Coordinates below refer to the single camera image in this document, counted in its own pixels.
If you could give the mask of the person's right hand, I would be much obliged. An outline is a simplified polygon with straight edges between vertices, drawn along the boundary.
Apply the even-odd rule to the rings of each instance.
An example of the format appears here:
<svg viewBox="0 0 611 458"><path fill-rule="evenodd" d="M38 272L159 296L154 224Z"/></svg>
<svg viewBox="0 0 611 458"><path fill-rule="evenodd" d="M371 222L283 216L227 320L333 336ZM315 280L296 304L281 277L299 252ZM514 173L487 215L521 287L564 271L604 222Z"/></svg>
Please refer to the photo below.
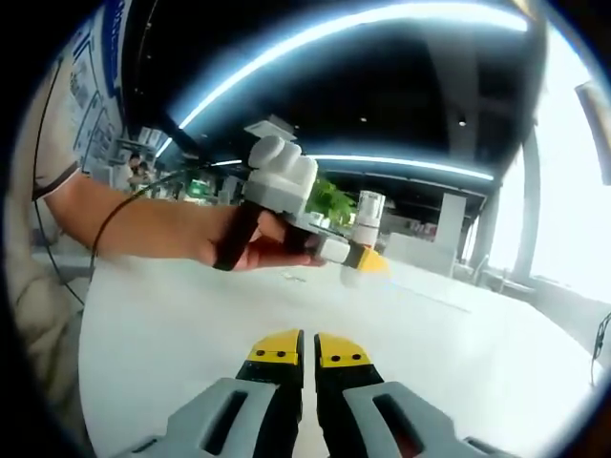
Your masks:
<svg viewBox="0 0 611 458"><path fill-rule="evenodd" d="M327 458L329 456L323 431L315 420L304 418L299 424L294 458Z"/></svg>

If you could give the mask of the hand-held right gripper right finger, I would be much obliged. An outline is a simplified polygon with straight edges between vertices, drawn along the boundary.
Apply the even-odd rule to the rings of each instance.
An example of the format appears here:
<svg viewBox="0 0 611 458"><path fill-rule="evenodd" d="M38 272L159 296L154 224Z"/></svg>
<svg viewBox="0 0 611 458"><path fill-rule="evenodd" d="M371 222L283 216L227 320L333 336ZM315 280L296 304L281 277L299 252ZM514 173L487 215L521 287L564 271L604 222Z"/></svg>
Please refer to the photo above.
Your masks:
<svg viewBox="0 0 611 458"><path fill-rule="evenodd" d="M459 438L450 416L399 382L388 382L366 351L339 336L314 336L318 423L331 457L505 457Z"/></svg>

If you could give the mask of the person's left hand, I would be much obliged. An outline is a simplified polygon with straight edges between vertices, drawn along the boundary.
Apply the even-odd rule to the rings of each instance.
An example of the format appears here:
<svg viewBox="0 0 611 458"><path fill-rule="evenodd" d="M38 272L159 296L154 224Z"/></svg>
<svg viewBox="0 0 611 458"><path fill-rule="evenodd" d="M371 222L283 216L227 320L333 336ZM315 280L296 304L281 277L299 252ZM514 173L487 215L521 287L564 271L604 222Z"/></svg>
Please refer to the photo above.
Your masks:
<svg viewBox="0 0 611 458"><path fill-rule="evenodd" d="M203 247L200 261L213 266L219 257L219 246L225 239L237 206L205 207L214 213L203 230ZM326 264L324 260L309 254L289 254L284 248L286 224L276 216L263 211L257 219L257 227L246 245L240 249L240 257L233 271L246 271L266 267L311 266Z"/></svg>

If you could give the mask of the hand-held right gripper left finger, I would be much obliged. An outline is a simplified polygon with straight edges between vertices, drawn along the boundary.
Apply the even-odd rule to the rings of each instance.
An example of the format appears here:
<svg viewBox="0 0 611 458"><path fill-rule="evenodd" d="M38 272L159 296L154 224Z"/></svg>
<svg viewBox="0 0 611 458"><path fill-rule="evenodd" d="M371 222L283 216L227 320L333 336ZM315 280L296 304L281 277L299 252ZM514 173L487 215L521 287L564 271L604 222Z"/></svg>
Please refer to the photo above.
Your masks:
<svg viewBox="0 0 611 458"><path fill-rule="evenodd" d="M290 457L302 419L304 332L256 342L233 378L220 378L170 415L166 432L128 457Z"/></svg>

